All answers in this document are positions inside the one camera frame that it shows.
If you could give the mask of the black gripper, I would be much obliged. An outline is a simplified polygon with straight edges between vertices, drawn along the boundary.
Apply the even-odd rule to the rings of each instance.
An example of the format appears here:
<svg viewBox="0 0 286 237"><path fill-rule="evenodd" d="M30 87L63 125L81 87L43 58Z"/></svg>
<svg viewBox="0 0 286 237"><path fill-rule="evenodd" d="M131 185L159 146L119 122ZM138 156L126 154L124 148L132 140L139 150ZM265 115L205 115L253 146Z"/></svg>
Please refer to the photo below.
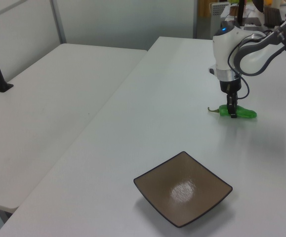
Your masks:
<svg viewBox="0 0 286 237"><path fill-rule="evenodd" d="M229 107L229 114L233 119L237 118L237 92L241 87L242 84L240 79L220 81L221 91L227 94L227 107Z"/></svg>

